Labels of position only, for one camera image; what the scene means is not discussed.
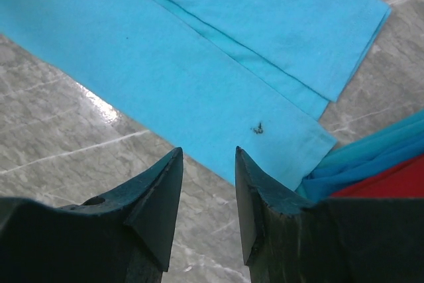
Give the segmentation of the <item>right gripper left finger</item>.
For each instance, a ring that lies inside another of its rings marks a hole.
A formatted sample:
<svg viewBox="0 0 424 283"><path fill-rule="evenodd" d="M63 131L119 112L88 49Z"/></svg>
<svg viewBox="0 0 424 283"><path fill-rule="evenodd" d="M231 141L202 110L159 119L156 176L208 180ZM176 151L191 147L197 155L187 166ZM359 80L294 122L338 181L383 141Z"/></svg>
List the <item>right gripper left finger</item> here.
<svg viewBox="0 0 424 283"><path fill-rule="evenodd" d="M1 199L2 282L160 282L169 268L183 152L80 205Z"/></svg>

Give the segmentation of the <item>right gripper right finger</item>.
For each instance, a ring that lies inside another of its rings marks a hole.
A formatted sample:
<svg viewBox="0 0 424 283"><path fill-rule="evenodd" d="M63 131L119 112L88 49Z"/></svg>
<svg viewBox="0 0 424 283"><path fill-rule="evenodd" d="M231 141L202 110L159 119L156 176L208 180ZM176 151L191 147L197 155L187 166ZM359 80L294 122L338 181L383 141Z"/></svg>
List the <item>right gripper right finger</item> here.
<svg viewBox="0 0 424 283"><path fill-rule="evenodd" d="M235 154L242 255L253 282L422 282L423 200L313 203Z"/></svg>

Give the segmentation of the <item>light blue t-shirt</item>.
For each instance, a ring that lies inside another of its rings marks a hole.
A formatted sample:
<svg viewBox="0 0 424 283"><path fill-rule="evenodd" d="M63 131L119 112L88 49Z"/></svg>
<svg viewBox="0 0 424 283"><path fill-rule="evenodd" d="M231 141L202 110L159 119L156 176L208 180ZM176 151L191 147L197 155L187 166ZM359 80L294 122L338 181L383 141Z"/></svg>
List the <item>light blue t-shirt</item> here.
<svg viewBox="0 0 424 283"><path fill-rule="evenodd" d="M234 180L234 151L294 190L370 49L381 0L1 0L1 31Z"/></svg>

